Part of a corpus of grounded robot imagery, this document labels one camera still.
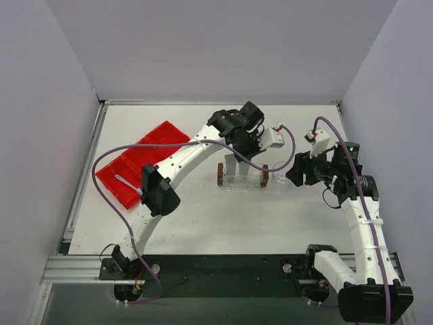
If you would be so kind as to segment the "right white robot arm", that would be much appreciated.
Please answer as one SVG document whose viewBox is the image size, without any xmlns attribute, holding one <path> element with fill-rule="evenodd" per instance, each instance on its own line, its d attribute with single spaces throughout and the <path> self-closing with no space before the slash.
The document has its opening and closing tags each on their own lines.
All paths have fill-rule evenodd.
<svg viewBox="0 0 433 325">
<path fill-rule="evenodd" d="M 322 182 L 337 196 L 349 226 L 356 269 L 351 270 L 331 245 L 311 244 L 306 269 L 321 274 L 338 295 L 346 322 L 395 324 L 413 302 L 411 287 L 394 270 L 380 218 L 375 179 L 362 174 L 359 145 L 336 143 L 327 152 L 298 153 L 286 177 L 297 187 Z"/>
</svg>

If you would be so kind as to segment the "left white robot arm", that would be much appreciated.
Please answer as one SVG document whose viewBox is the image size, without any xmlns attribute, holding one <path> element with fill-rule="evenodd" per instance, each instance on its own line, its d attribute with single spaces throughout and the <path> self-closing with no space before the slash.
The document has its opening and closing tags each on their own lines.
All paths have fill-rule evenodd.
<svg viewBox="0 0 433 325">
<path fill-rule="evenodd" d="M 142 269 L 151 267 L 144 261 L 143 253 L 148 240 L 160 220 L 170 215 L 181 203 L 176 193 L 180 183 L 207 158 L 222 148 L 231 152 L 225 156 L 227 174 L 239 173 L 247 177 L 252 158 L 269 148 L 258 130 L 265 120 L 264 113 L 252 102 L 240 110 L 218 110 L 188 142 L 175 140 L 164 143 L 151 141 L 151 148 L 174 149 L 167 158 L 141 169 L 141 203 L 150 216 L 139 217 L 127 223 L 127 234 L 112 251 L 114 269 L 123 278 L 132 278 Z"/>
</svg>

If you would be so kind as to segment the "toothpaste tube green cap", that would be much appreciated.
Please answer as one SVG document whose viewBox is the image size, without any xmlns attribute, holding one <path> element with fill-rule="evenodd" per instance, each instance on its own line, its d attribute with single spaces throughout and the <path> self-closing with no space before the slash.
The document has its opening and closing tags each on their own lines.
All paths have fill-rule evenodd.
<svg viewBox="0 0 433 325">
<path fill-rule="evenodd" d="M 244 161 L 238 162 L 239 166 L 239 178 L 247 179 L 249 175 L 250 165 Z"/>
</svg>

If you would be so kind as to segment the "clear tray brown handles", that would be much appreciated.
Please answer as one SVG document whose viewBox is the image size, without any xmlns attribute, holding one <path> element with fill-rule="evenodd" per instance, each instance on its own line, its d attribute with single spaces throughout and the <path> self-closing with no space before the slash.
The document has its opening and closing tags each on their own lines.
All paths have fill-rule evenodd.
<svg viewBox="0 0 433 325">
<path fill-rule="evenodd" d="M 249 168 L 247 175 L 240 175 L 239 165 L 235 173 L 227 173 L 226 164 L 217 165 L 216 179 L 218 187 L 226 192 L 255 193 L 255 194 L 283 194 L 294 189 L 294 185 L 282 173 L 265 173 Z"/>
</svg>

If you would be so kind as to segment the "toothpaste tube black cap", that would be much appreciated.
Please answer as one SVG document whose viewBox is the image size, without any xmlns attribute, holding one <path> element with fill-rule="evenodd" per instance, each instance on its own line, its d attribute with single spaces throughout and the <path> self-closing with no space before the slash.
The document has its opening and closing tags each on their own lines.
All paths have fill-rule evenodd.
<svg viewBox="0 0 433 325">
<path fill-rule="evenodd" d="M 235 157 L 235 154 L 225 155 L 225 166 L 226 166 L 226 175 L 228 177 L 235 177 L 235 171 L 237 167 L 237 159 Z"/>
</svg>

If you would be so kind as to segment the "clear plastic cup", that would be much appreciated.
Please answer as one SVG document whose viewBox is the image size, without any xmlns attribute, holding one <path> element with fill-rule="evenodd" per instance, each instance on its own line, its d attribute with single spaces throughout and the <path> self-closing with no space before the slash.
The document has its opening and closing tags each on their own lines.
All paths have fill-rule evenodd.
<svg viewBox="0 0 433 325">
<path fill-rule="evenodd" d="M 278 171 L 272 173 L 272 180 L 278 184 L 287 184 L 288 179 L 286 177 L 286 172 L 282 167 L 284 166 L 284 161 L 276 162 L 272 169 L 278 169 Z"/>
</svg>

